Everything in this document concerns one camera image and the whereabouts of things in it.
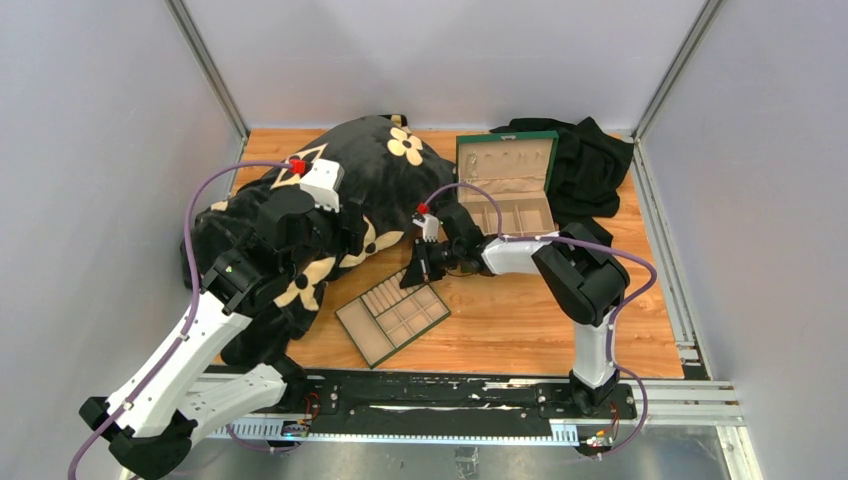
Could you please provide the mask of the green jewelry tray insert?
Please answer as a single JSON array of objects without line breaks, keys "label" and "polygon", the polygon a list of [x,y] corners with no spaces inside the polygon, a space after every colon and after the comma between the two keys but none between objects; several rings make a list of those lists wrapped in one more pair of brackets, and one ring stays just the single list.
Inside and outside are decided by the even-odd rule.
[{"label": "green jewelry tray insert", "polygon": [[430,285],[401,287],[405,273],[404,269],[393,273],[335,312],[370,369],[451,315]]}]

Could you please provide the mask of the green jewelry box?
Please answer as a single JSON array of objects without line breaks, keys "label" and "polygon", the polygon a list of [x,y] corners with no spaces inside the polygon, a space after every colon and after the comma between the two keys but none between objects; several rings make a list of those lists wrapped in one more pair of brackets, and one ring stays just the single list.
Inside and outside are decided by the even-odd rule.
[{"label": "green jewelry box", "polygon": [[556,230],[546,188],[558,142],[554,131],[457,138],[457,191],[483,233],[535,236]]}]

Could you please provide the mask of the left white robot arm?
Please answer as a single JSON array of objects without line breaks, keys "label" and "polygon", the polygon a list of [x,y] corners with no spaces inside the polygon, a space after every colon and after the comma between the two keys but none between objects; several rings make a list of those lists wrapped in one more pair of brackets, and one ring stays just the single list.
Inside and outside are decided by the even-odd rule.
[{"label": "left white robot arm", "polygon": [[87,399],[81,418],[121,466],[140,479],[161,479],[210,433],[248,413],[298,411],[307,376],[285,354],[206,392],[190,388],[289,286],[320,280],[321,260],[334,264],[343,250],[361,252],[367,229],[359,199],[299,187],[271,195],[207,272],[190,270],[189,307],[157,350],[111,395]]}]

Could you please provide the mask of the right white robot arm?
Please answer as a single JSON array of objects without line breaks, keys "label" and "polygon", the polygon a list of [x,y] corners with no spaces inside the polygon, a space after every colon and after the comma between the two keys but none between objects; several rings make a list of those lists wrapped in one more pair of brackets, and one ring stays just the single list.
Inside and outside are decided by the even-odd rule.
[{"label": "right white robot arm", "polygon": [[613,359],[613,315],[624,300],[629,274],[608,248],[581,224],[534,237],[484,234],[460,204],[431,215],[419,210],[422,230],[400,281],[412,288],[442,279],[460,267],[472,274],[540,276],[575,332],[575,360],[569,372],[571,404],[596,417],[611,403],[620,380]]}]

